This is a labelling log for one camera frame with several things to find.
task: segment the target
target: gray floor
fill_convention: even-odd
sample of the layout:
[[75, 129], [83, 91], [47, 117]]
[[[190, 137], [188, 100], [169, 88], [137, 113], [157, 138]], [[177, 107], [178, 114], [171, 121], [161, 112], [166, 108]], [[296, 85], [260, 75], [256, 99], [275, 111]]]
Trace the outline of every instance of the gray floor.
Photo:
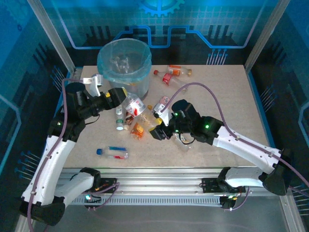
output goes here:
[[[285, 232], [279, 198], [251, 197], [234, 212], [204, 206], [69, 206], [49, 232]], [[38, 224], [35, 231], [43, 231]]]

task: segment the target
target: blue bottle cap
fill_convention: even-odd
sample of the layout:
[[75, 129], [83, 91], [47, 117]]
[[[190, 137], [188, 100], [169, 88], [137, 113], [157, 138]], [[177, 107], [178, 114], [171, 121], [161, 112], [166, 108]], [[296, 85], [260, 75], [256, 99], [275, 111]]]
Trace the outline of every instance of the blue bottle cap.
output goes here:
[[103, 153], [103, 149], [97, 149], [97, 155], [102, 155], [102, 153]]

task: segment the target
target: table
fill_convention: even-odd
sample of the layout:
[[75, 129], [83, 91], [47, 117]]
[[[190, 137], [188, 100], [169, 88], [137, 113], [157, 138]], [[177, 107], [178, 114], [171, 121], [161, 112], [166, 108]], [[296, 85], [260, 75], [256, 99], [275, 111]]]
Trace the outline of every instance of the table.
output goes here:
[[[191, 77], [180, 77], [186, 82], [201, 82], [217, 96], [229, 126], [238, 133], [259, 143], [268, 144], [256, 108], [248, 77], [242, 65], [187, 65]], [[166, 65], [154, 65], [150, 72], [149, 93], [143, 101], [155, 105], [162, 96], [171, 97], [176, 89], [166, 86], [153, 75], [154, 70], [165, 71]], [[96, 66], [84, 66], [81, 78], [98, 73]], [[100, 91], [110, 89], [107, 81]], [[220, 118], [217, 106], [210, 95], [200, 86], [190, 86], [175, 101], [186, 99], [201, 116]], [[225, 167], [252, 166], [235, 154], [208, 144], [194, 142], [188, 152], [182, 152], [172, 141], [158, 141], [145, 135], [140, 141], [132, 138], [129, 131], [117, 131], [115, 111], [103, 111], [100, 119], [87, 125], [74, 149], [69, 154], [65, 168], [116, 168], [116, 167]], [[129, 149], [129, 159], [117, 160], [100, 157], [98, 148], [124, 146]]]

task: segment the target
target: metal pole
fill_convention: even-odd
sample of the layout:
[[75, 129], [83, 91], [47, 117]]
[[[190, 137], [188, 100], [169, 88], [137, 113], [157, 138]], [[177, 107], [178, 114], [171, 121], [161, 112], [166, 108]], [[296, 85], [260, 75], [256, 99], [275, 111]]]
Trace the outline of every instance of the metal pole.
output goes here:
[[275, 9], [271, 13], [268, 21], [264, 29], [261, 32], [260, 37], [258, 38], [256, 44], [254, 45], [246, 63], [245, 63], [245, 70], [246, 73], [249, 73], [251, 68], [253, 67], [254, 63], [256, 62], [257, 58], [261, 54], [265, 44], [267, 43], [268, 39], [270, 38], [272, 32], [274, 31], [276, 25], [278, 24], [280, 18], [282, 17], [285, 8], [290, 3], [290, 0], [279, 0]]
[[40, 24], [42, 25], [44, 31], [46, 32], [48, 38], [52, 42], [56, 51], [58, 52], [62, 62], [67, 67], [70, 73], [74, 73], [75, 65], [69, 56], [61, 38], [59, 37], [52, 21], [50, 20], [46, 10], [44, 9], [40, 0], [28, 0], [33, 12], [38, 18]]

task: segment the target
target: trash bin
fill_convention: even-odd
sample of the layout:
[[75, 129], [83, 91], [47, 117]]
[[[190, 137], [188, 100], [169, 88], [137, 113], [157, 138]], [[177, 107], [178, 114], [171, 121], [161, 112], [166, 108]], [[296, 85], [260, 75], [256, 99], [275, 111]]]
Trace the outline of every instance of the trash bin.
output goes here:
[[144, 99], [149, 88], [151, 52], [149, 46], [135, 39], [112, 41], [98, 54], [98, 71], [112, 87], [125, 87]]

